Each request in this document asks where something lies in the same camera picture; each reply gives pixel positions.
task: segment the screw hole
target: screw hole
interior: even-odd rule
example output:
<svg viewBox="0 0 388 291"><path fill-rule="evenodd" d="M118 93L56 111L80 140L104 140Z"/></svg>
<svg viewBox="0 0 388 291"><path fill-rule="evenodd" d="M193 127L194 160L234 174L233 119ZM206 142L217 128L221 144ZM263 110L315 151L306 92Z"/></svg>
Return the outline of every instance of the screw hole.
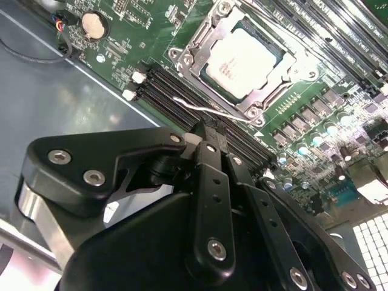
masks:
<svg viewBox="0 0 388 291"><path fill-rule="evenodd" d="M217 195L213 195L213 200L217 203L221 203L221 198L218 197Z"/></svg>
<svg viewBox="0 0 388 291"><path fill-rule="evenodd" d="M96 174L91 174L90 179L95 180L95 181L99 181L99 176Z"/></svg>
<svg viewBox="0 0 388 291"><path fill-rule="evenodd" d="M62 153L56 153L54 157L55 159L58 159L60 161L64 161L66 159L66 157Z"/></svg>
<svg viewBox="0 0 388 291"><path fill-rule="evenodd" d="M278 226L278 224L276 223L276 221L274 221L274 220L272 220L272 219L269 220L269 223L271 223L271 226L273 226L273 227L277 227L277 226Z"/></svg>

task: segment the electronic component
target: electronic component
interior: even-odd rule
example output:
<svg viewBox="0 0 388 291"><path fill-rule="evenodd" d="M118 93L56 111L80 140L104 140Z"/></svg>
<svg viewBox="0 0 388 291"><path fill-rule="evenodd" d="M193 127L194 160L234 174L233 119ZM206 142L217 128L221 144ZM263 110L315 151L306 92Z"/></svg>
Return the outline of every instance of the electronic component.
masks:
<svg viewBox="0 0 388 291"><path fill-rule="evenodd" d="M384 119L379 119L371 127L366 127L365 131L373 142L384 144L384 140L388 138L388 123Z"/></svg>
<svg viewBox="0 0 388 291"><path fill-rule="evenodd" d="M323 170L322 170L321 167L315 167L315 168L312 169L312 172L313 172L314 174L320 174L320 173L323 172Z"/></svg>
<svg viewBox="0 0 388 291"><path fill-rule="evenodd" d="M339 153L341 154L342 159L344 159L345 162L349 162L352 159L352 154L350 153L347 147L340 147L339 150Z"/></svg>
<svg viewBox="0 0 388 291"><path fill-rule="evenodd" d="M323 103L322 100L317 99L314 102L311 103L311 106L320 114L330 114L332 110L325 104Z"/></svg>
<svg viewBox="0 0 388 291"><path fill-rule="evenodd" d="M356 138L356 142L358 142L359 144L365 144L367 141L368 140L362 135Z"/></svg>
<svg viewBox="0 0 388 291"><path fill-rule="evenodd" d="M267 82L276 56L245 30L238 28L217 41L207 61L206 73L223 89L243 99ZM248 68L260 68L252 74Z"/></svg>
<svg viewBox="0 0 388 291"><path fill-rule="evenodd" d="M310 183L307 181L303 181L301 183L301 187L302 187L302 189L307 190L310 187Z"/></svg>
<svg viewBox="0 0 388 291"><path fill-rule="evenodd" d="M89 11L81 18L82 30L85 37L91 41L98 41L106 38L109 34L108 20L97 11Z"/></svg>
<svg viewBox="0 0 388 291"><path fill-rule="evenodd" d="M313 142L313 145L319 147L323 142L322 135L319 132L313 132L311 135L311 140Z"/></svg>
<svg viewBox="0 0 388 291"><path fill-rule="evenodd" d="M332 104L332 105L336 105L336 106L339 106L339 105L342 105L344 104L344 100L342 97L340 97L339 95L337 95L337 93L335 93L333 90L329 89L327 92L325 92L323 94L323 98L329 103L329 104Z"/></svg>
<svg viewBox="0 0 388 291"><path fill-rule="evenodd" d="M385 151L388 152L388 138L382 139L378 142L378 145Z"/></svg>
<svg viewBox="0 0 388 291"><path fill-rule="evenodd" d="M327 143L322 143L320 146L319 146L319 148L321 149L321 150L330 150L330 146L327 144Z"/></svg>
<svg viewBox="0 0 388 291"><path fill-rule="evenodd" d="M253 120L252 106L266 111L294 84L289 73L298 60L277 37L230 1L227 12L215 4L183 48L169 48L169 58L229 114Z"/></svg>
<svg viewBox="0 0 388 291"><path fill-rule="evenodd" d="M278 155L278 161L280 164L287 164L287 154L285 152L280 152Z"/></svg>
<svg viewBox="0 0 388 291"><path fill-rule="evenodd" d="M339 181L344 181L346 179L344 168L342 168L340 165L336 165L334 167L334 173Z"/></svg>
<svg viewBox="0 0 388 291"><path fill-rule="evenodd" d="M284 144L287 144L287 142L288 142L288 139L284 136L284 134L279 132L279 131L275 131L272 136L273 136L274 140L277 141L282 146Z"/></svg>
<svg viewBox="0 0 388 291"><path fill-rule="evenodd" d="M284 178L283 179L283 188L284 188L284 190L288 191L288 190L292 189L292 187L293 187L292 178L290 178L290 177Z"/></svg>
<svg viewBox="0 0 388 291"><path fill-rule="evenodd" d="M309 122L309 123L316 123L321 120L321 118L318 117L315 113L312 112L311 109L306 107L302 112L301 112L303 118Z"/></svg>
<svg viewBox="0 0 388 291"><path fill-rule="evenodd" d="M299 144L297 144L296 149L298 150L298 153L303 156L309 153L309 148L304 142L300 142Z"/></svg>
<svg viewBox="0 0 388 291"><path fill-rule="evenodd" d="M373 113L373 112L375 112L375 111L378 109L378 107L377 107L376 104L371 103L371 104L365 106L364 109L365 109L365 111L366 111L367 113Z"/></svg>
<svg viewBox="0 0 388 291"><path fill-rule="evenodd" d="M339 112L337 119L342 126L349 126L352 123L352 118L346 112Z"/></svg>
<svg viewBox="0 0 388 291"><path fill-rule="evenodd" d="M282 127L281 131L284 132L291 140L293 140L301 135L299 131L295 130L288 123L286 123L285 126Z"/></svg>
<svg viewBox="0 0 388 291"><path fill-rule="evenodd" d="M375 169L367 159L362 159L348 168L357 191L371 203L380 204L388 195L388 188L376 175Z"/></svg>
<svg viewBox="0 0 388 291"><path fill-rule="evenodd" d="M294 126L294 128L298 129L299 131L303 132L305 130L310 129L311 127L305 123L299 116L295 116L291 120L291 124Z"/></svg>
<svg viewBox="0 0 388 291"><path fill-rule="evenodd" d="M332 121L328 121L324 125L328 135L336 135L338 133L338 127Z"/></svg>

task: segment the ram slot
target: ram slot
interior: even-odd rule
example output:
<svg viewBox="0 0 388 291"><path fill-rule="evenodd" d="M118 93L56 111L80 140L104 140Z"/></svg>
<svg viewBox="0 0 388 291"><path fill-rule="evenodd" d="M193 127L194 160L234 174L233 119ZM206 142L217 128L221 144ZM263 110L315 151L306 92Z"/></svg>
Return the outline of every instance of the ram slot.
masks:
<svg viewBox="0 0 388 291"><path fill-rule="evenodd" d="M158 109L184 130L190 130L201 118L219 118L226 126L230 151L239 155L252 172L259 172L263 167L276 166L276 156L233 121L215 117L208 112L188 110L175 102L172 99L174 96L198 106L209 107L205 100L159 65L154 65L149 70L147 80L137 93L146 103Z"/></svg>
<svg viewBox="0 0 388 291"><path fill-rule="evenodd" d="M306 39L313 42L319 47L319 49L330 59L334 61L334 66L337 66L345 74L353 77L357 82L364 80L364 73L354 67L353 64L349 65L343 61L344 56L335 50L331 45L327 45L325 40L311 28L306 28L305 24L298 18L294 18L295 13L292 9L285 6L282 1L273 0L271 4L278 10L299 32L301 32Z"/></svg>
<svg viewBox="0 0 388 291"><path fill-rule="evenodd" d="M381 42L379 37L371 31L371 29L363 27L356 17L346 8L339 5L336 1L321 0L326 6L328 6L336 15L341 18L353 31L355 31L360 38L369 44L375 53L381 58L382 61L388 63L388 45Z"/></svg>

